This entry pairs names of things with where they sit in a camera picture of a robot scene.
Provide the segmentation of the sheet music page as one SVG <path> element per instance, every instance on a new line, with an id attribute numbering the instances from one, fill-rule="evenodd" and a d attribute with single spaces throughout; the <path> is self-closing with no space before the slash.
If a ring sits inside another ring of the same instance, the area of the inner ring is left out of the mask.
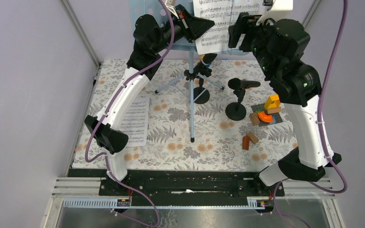
<path id="1" fill-rule="evenodd" d="M 269 7 L 262 3 L 262 0 L 194 0 L 194 15 L 215 23 L 195 41 L 197 53 L 231 53 L 228 27 L 235 24 L 241 12 L 256 16 L 267 12 Z"/>
<path id="2" fill-rule="evenodd" d="M 130 105 L 120 125 L 120 131 L 128 136 L 126 147 L 146 145 L 149 121 L 148 97 L 137 97 Z"/>

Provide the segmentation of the light blue music stand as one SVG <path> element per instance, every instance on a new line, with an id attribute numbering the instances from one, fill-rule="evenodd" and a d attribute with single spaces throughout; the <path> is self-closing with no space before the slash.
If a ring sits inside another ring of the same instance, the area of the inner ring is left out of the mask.
<path id="1" fill-rule="evenodd" d="M 166 5 L 164 3 L 164 0 L 160 1 L 161 6 L 163 7 L 163 10 L 165 11 L 168 21 L 171 19 L 171 12 L 166 8 Z M 159 53 L 163 50 L 168 52 L 170 49 L 173 48 L 173 39 L 174 35 L 171 37 L 171 42 L 167 43 L 165 41 L 165 25 L 160 26 L 155 17 L 151 14 L 145 14 L 140 16 L 136 23 L 135 23 L 135 30 L 133 33 L 133 37 L 135 38 L 134 41 L 134 50 L 133 53 L 130 56 L 130 59 L 127 63 L 129 67 L 133 67 L 137 70 L 141 70 L 143 74 L 148 76 L 149 79 L 152 79 L 154 74 L 156 73 L 157 69 L 159 68 L 163 57 L 159 55 Z M 194 48 L 189 48 L 189 69 L 185 70 L 183 75 L 180 77 L 170 81 L 166 85 L 160 87 L 155 91 L 155 93 L 159 93 L 169 86 L 174 85 L 177 83 L 180 79 L 183 77 L 186 78 L 187 81 L 189 81 L 189 100 L 190 100 L 190 138 L 191 142 L 195 141 L 195 135 L 194 135 L 194 94 L 193 89 L 198 87 L 198 81 L 197 74 L 193 73 L 194 65 Z M 208 77 L 200 76 L 204 79 L 204 81 L 207 81 L 219 89 L 223 90 L 224 86 L 210 80 Z"/>

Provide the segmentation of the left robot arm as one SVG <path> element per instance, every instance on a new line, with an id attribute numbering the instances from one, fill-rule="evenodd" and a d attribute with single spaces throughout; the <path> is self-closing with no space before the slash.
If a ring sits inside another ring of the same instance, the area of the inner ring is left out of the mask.
<path id="1" fill-rule="evenodd" d="M 166 24 L 161 27 L 151 14 L 138 17 L 133 32 L 133 52 L 122 80 L 104 107 L 84 120 L 91 133 L 88 143 L 95 140 L 104 149 L 102 154 L 105 155 L 107 175 L 112 179 L 110 189 L 116 195 L 128 191 L 128 183 L 124 179 L 127 168 L 119 153 L 126 147 L 130 136 L 120 131 L 121 121 L 160 67 L 165 55 L 159 53 L 164 50 L 168 54 L 172 45 L 181 38 L 192 43 L 215 25 L 213 20 L 192 15 L 181 4 L 174 7 L 175 13 L 170 12 L 164 2 L 161 5 L 168 17 Z"/>

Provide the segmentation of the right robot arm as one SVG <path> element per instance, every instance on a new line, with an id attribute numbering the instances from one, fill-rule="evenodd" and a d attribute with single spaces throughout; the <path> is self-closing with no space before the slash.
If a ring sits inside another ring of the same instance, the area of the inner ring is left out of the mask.
<path id="1" fill-rule="evenodd" d="M 342 160 L 329 146 L 318 107 L 322 86 L 318 72 L 301 61 L 310 35 L 293 19 L 259 22 L 259 16 L 239 14 L 229 26 L 230 48 L 251 52 L 264 76 L 290 116 L 298 146 L 254 177 L 254 191 L 267 195 L 285 179 L 316 182 L 325 167 L 335 168 Z"/>

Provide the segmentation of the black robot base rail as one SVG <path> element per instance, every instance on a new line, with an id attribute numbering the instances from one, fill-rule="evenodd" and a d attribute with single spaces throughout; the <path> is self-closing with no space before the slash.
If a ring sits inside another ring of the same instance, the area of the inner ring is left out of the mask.
<path id="1" fill-rule="evenodd" d="M 260 190 L 254 183 L 255 172 L 226 171 L 144 171 L 130 170 L 121 180 L 139 189 L 155 206 L 245 206 L 245 197 L 272 195 L 275 185 Z M 114 180 L 106 170 L 70 169 L 68 177 L 100 178 L 100 196 L 127 196 L 129 206 L 151 206 L 142 195 Z"/>

